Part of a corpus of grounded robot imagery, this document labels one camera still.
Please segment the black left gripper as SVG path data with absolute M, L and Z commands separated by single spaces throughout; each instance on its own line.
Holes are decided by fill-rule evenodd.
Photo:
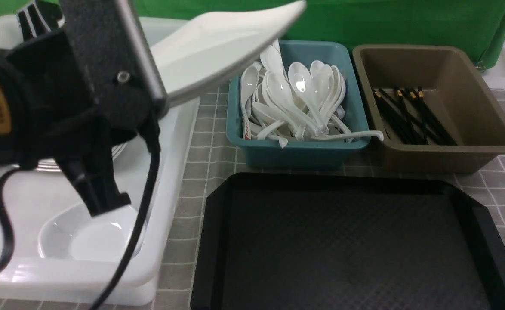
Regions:
M 163 112 L 134 54 L 134 39 L 150 48 L 137 29 L 80 43 L 61 28 L 0 47 L 0 166 L 33 170 L 54 159 L 92 217 L 129 205 L 115 182 L 112 149 L 140 136 L 158 158 Z

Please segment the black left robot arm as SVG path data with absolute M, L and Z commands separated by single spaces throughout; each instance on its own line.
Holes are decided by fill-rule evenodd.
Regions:
M 114 180 L 111 149 L 152 129 L 166 113 L 140 72 L 115 64 L 81 67 L 65 29 L 0 48 L 0 166 L 57 166 L 99 216 L 130 204 Z

